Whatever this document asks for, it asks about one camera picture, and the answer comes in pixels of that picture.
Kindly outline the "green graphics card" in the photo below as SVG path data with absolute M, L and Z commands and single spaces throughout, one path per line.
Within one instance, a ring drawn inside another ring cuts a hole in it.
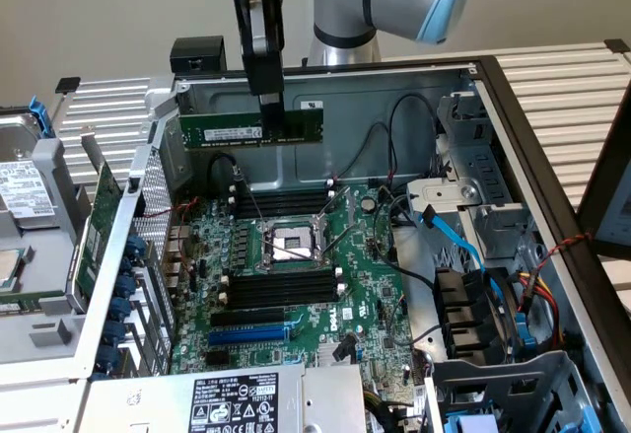
M 75 246 L 66 282 L 66 299 L 71 309 L 85 314 L 105 257 L 122 196 L 92 126 L 82 128 L 81 145 L 97 171 L 96 192 L 85 220 L 81 239 Z

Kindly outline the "green RAM stick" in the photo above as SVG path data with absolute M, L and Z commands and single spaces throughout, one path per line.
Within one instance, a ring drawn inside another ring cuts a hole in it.
M 320 143 L 321 108 L 287 110 L 277 127 L 264 126 L 259 112 L 182 115 L 178 121 L 184 147 L 202 150 Z
M 34 293 L 0 293 L 0 316 L 41 312 L 41 301 L 65 298 L 61 291 Z

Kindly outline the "blue plastic drive caddy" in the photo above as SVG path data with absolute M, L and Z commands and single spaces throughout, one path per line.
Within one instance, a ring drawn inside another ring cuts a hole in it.
M 455 414 L 448 417 L 444 433 L 499 433 L 492 414 Z

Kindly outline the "blue plastic clip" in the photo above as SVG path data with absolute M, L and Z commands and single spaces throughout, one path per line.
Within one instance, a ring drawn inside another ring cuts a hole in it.
M 523 348 L 527 351 L 534 351 L 536 349 L 537 342 L 528 330 L 526 314 L 522 312 L 516 312 L 515 324 L 517 328 L 518 338 L 521 341 Z

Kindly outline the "grey perforated disk cage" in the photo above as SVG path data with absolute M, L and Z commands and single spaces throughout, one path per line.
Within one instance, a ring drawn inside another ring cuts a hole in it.
M 425 378 L 424 427 L 444 433 L 455 414 L 492 414 L 499 433 L 605 433 L 579 371 L 563 351 L 529 361 L 434 365 Z

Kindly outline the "black framed side panel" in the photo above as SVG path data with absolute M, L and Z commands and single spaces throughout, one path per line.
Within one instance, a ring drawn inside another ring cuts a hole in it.
M 596 159 L 577 217 L 631 317 L 631 83 Z

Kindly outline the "silver hard disk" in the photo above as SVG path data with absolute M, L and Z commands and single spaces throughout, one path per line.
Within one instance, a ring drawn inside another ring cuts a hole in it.
M 56 223 L 49 190 L 32 160 L 43 137 L 27 108 L 0 108 L 0 210 L 9 211 L 23 231 Z

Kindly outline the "silver CPU chip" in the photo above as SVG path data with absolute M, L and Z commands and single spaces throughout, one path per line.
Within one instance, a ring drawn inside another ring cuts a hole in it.
M 23 249 L 0 250 L 0 289 L 9 288 L 17 276 Z

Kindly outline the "grey parts rack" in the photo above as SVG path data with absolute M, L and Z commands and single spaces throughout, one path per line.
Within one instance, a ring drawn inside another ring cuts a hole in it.
M 41 312 L 0 316 L 0 366 L 71 357 L 84 314 L 66 299 L 66 282 L 75 246 L 81 239 L 90 203 L 73 183 L 58 138 L 41 139 L 32 160 L 49 190 L 55 226 L 21 230 L 11 213 L 0 210 L 0 250 L 23 249 L 17 276 L 0 293 L 61 291 L 65 298 L 41 301 Z

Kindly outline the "long black expansion slot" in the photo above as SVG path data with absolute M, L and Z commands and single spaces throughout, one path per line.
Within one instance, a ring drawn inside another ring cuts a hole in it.
M 285 310 L 283 308 L 222 311 L 210 316 L 212 327 L 282 324 L 284 322 Z

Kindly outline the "metal socket cover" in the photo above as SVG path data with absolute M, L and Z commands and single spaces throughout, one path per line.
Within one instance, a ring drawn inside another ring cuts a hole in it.
M 320 251 L 322 255 L 331 252 L 357 225 L 355 221 L 355 197 L 353 194 L 350 193 L 349 186 L 345 186 L 342 189 L 333 192 L 333 194 L 328 197 L 325 205 L 315 216 L 315 220 L 320 223 L 324 219 L 326 211 L 332 209 L 341 198 L 345 200 L 348 224 L 347 227 L 338 236 L 336 236 L 323 250 Z

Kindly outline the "black box with port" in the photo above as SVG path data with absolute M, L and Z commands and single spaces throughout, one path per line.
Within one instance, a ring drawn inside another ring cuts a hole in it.
M 170 52 L 171 70 L 177 75 L 215 73 L 227 70 L 222 36 L 179 37 Z

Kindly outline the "green Dell motherboard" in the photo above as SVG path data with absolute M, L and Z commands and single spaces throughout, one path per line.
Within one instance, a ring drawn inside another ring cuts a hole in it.
M 316 351 L 322 343 L 340 342 L 347 333 L 357 337 L 357 360 L 363 389 L 370 406 L 383 406 L 393 415 L 407 417 L 415 400 L 412 353 L 402 345 L 410 332 L 401 275 L 385 263 L 391 255 L 392 237 L 387 225 L 376 219 L 378 194 L 363 185 L 350 188 L 355 197 L 355 221 L 364 229 L 352 236 L 350 252 L 329 258 L 320 269 L 298 268 L 266 272 L 256 269 L 260 258 L 259 219 L 236 219 L 240 202 L 250 198 L 235 194 L 218 200 L 204 199 L 176 224 L 189 225 L 187 273 L 172 292 L 176 314 L 176 335 L 170 370 L 174 374 L 195 374 L 240 368 L 263 368 L 303 364 L 316 366 Z M 363 211 L 361 201 L 371 197 L 372 212 Z M 348 224 L 345 200 L 326 211 L 326 246 Z M 208 345 L 210 331 L 251 327 L 212 327 L 210 316 L 229 310 L 218 302 L 225 292 L 225 275 L 253 275 L 275 272 L 326 270 L 338 278 L 339 300 L 333 303 L 276 307 L 285 310 L 290 329 L 285 341 L 249 344 Z M 227 349 L 229 366 L 208 366 L 210 350 Z

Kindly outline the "silver power supply with label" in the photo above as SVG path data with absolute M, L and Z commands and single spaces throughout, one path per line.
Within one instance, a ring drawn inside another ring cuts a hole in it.
M 80 433 L 366 433 L 356 366 L 303 364 L 90 386 Z

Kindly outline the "open grey PC case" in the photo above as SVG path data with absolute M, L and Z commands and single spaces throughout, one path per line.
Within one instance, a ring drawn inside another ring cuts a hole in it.
M 92 305 L 104 322 L 111 320 L 108 307 L 127 237 L 141 237 L 146 253 L 132 258 L 136 291 L 128 299 L 125 339 L 114 346 L 119 363 L 111 371 L 100 370 L 95 359 L 89 363 L 77 432 L 93 383 L 178 375 L 170 370 L 176 314 L 163 269 L 168 236 L 195 204 L 238 194 L 240 167 L 254 190 L 363 185 L 378 194 L 375 217 L 392 237 L 385 263 L 403 280 L 410 332 L 401 343 L 412 353 L 415 400 L 400 418 L 370 406 L 363 389 L 366 433 L 426 431 L 425 378 L 436 363 L 451 360 L 434 302 L 441 267 L 480 271 L 505 332 L 502 364 L 565 352 L 605 433 L 631 433 L 631 320 L 577 217 L 630 79 L 629 66 L 605 48 L 551 59 L 509 54 L 290 69 L 288 110 L 300 109 L 300 101 L 323 101 L 320 143 L 202 150 L 184 147 L 182 115 L 256 112 L 254 100 L 236 72 L 176 80 L 148 143 L 137 151 L 107 244 Z M 408 182 L 456 180 L 437 110 L 441 97 L 461 92 L 485 104 L 536 224 L 536 265 L 527 272 L 511 273 L 504 262 L 487 266 L 464 210 L 459 232 L 431 205 L 421 229 L 411 218 Z M 526 314 L 534 351 L 518 338 L 516 312 Z

